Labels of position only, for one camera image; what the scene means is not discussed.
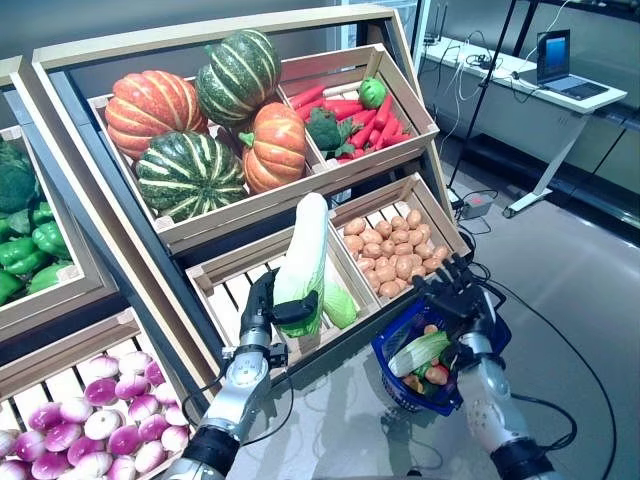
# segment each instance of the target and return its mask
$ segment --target laptop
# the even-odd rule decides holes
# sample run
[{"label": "laptop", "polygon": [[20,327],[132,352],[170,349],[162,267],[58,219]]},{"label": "laptop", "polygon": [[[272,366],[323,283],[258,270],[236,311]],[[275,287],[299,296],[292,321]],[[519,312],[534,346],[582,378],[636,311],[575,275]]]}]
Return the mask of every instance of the laptop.
[{"label": "laptop", "polygon": [[535,72],[522,72],[521,77],[530,83],[575,100],[584,100],[606,92],[607,87],[569,73],[570,43],[569,30],[539,33],[538,68]]}]

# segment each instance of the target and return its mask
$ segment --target orange pumpkin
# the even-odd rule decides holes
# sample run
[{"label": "orange pumpkin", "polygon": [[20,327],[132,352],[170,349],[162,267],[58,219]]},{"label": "orange pumpkin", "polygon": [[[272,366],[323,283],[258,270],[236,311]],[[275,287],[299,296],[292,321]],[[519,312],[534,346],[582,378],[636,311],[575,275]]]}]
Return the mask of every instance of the orange pumpkin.
[{"label": "orange pumpkin", "polygon": [[282,103],[260,109],[253,133],[241,133],[247,145],[242,153],[244,176],[251,193],[262,193],[302,177],[304,123],[295,110]]},{"label": "orange pumpkin", "polygon": [[173,130],[207,132],[193,86],[172,73],[130,73],[113,85],[105,110],[107,133],[118,149],[137,160],[151,138]]}]

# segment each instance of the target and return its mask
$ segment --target desk leg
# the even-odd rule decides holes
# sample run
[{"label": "desk leg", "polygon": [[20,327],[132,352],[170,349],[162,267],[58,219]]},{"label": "desk leg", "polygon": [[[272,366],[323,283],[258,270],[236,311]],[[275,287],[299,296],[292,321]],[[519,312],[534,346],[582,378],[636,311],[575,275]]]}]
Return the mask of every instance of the desk leg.
[{"label": "desk leg", "polygon": [[551,193],[551,190],[547,188],[547,185],[549,185],[549,182],[558,171],[560,164],[562,164],[564,159],[567,157],[567,155],[573,148],[573,144],[576,143],[576,140],[582,133],[582,130],[587,124],[588,119],[589,119],[588,115],[580,116],[579,122],[576,123],[573,131],[568,136],[567,143],[564,145],[564,147],[562,147],[562,150],[560,150],[560,152],[558,152],[558,154],[555,157],[553,157],[551,162],[549,162],[549,165],[547,166],[546,170],[540,177],[540,180],[538,180],[538,184],[533,189],[533,192],[527,193],[520,200],[512,203],[507,208],[505,208],[504,211],[502,212],[502,214],[505,217],[511,218],[514,215],[517,215],[529,205],[534,204],[538,200],[542,200],[544,197],[546,197]]}]

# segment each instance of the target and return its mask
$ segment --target pumpkin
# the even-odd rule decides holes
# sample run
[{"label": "pumpkin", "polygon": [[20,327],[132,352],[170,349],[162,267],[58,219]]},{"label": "pumpkin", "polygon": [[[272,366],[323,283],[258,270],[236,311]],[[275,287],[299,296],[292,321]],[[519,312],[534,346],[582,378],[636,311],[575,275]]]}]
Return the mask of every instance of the pumpkin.
[{"label": "pumpkin", "polygon": [[260,109],[253,133],[238,135],[246,147],[242,161],[251,193],[261,193],[295,182],[304,172],[304,123],[282,103]]},{"label": "pumpkin", "polygon": [[280,57],[257,30],[241,30],[205,49],[210,62],[196,77],[200,108],[215,123],[238,125],[273,95]]},{"label": "pumpkin", "polygon": [[209,135],[170,132],[153,137],[136,163],[147,205],[174,222],[246,198],[237,157]]},{"label": "pumpkin", "polygon": [[207,132],[193,86],[172,73],[130,73],[113,85],[105,110],[107,133],[118,149],[137,160],[155,135]]}]

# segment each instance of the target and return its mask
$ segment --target red onion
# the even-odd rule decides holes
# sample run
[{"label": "red onion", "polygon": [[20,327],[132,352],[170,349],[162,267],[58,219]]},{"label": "red onion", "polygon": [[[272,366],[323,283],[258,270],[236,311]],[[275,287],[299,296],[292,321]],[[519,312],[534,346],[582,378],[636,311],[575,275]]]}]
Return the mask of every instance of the red onion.
[{"label": "red onion", "polygon": [[29,426],[40,432],[46,432],[59,423],[62,423],[59,403],[45,403],[29,417]]},{"label": "red onion", "polygon": [[16,455],[22,460],[33,462],[46,451],[44,447],[44,436],[35,430],[21,433],[13,448]]},{"label": "red onion", "polygon": [[82,435],[82,427],[75,423],[56,425],[44,439],[44,446],[50,452],[62,452]]},{"label": "red onion", "polygon": [[126,425],[120,427],[109,437],[107,450],[114,455],[129,455],[140,447],[140,435],[138,427]]},{"label": "red onion", "polygon": [[144,352],[127,353],[120,359],[119,367],[123,375],[144,373],[145,367],[151,363],[153,359]]},{"label": "red onion", "polygon": [[135,467],[140,473],[148,473],[167,458],[167,452],[157,440],[142,446],[136,455]]},{"label": "red onion", "polygon": [[0,458],[13,453],[13,446],[18,435],[20,435],[18,430],[0,430]]},{"label": "red onion", "polygon": [[29,478],[29,463],[20,460],[7,460],[0,463],[0,478],[2,480],[27,480]]},{"label": "red onion", "polygon": [[60,404],[60,415],[66,422],[86,422],[92,413],[93,407],[82,397],[69,398]]},{"label": "red onion", "polygon": [[141,375],[124,374],[116,385],[115,393],[122,400],[129,400],[149,391],[149,380]]},{"label": "red onion", "polygon": [[92,440],[104,440],[123,423],[119,412],[100,410],[91,415],[84,424],[84,434]]},{"label": "red onion", "polygon": [[56,480],[67,468],[69,463],[63,453],[47,452],[33,463],[31,475],[38,480]]},{"label": "red onion", "polygon": [[162,446],[169,452],[184,450],[189,442],[189,429],[187,427],[171,426],[162,432]]},{"label": "red onion", "polygon": [[162,375],[162,371],[160,370],[160,366],[158,365],[158,362],[155,361],[151,362],[145,367],[144,376],[147,380],[149,380],[149,382],[151,382],[151,385],[153,385],[154,387],[157,387],[158,385],[165,382],[164,375]]},{"label": "red onion", "polygon": [[167,411],[164,412],[164,418],[167,420],[169,425],[175,425],[177,427],[184,427],[188,425],[189,422],[184,415],[182,415],[182,410],[178,405],[171,405],[167,408]]},{"label": "red onion", "polygon": [[118,359],[109,355],[100,355],[89,362],[91,373],[96,378],[115,377],[118,374]]},{"label": "red onion", "polygon": [[107,473],[113,462],[113,457],[106,452],[93,452],[85,455],[76,465],[80,478],[100,477]]},{"label": "red onion", "polygon": [[102,440],[92,440],[89,437],[80,437],[73,442],[73,445],[67,452],[67,460],[74,467],[80,459],[88,453],[101,452],[104,450],[104,442]]},{"label": "red onion", "polygon": [[169,424],[160,414],[151,415],[149,418],[145,418],[140,423],[138,433],[140,438],[145,442],[152,440],[159,440],[164,432],[169,427]]},{"label": "red onion", "polygon": [[171,385],[166,382],[158,385],[156,391],[153,392],[153,394],[163,405],[171,405],[172,403],[176,403],[176,394],[174,393]]},{"label": "red onion", "polygon": [[141,422],[156,413],[159,406],[158,400],[156,400],[156,397],[153,395],[140,395],[131,402],[129,406],[129,417],[136,422]]},{"label": "red onion", "polygon": [[107,480],[134,480],[136,478],[135,460],[133,457],[116,458],[107,473]]},{"label": "red onion", "polygon": [[101,378],[91,382],[84,390],[84,398],[96,407],[113,405],[118,401],[118,397],[116,397],[116,381],[112,378]]}]

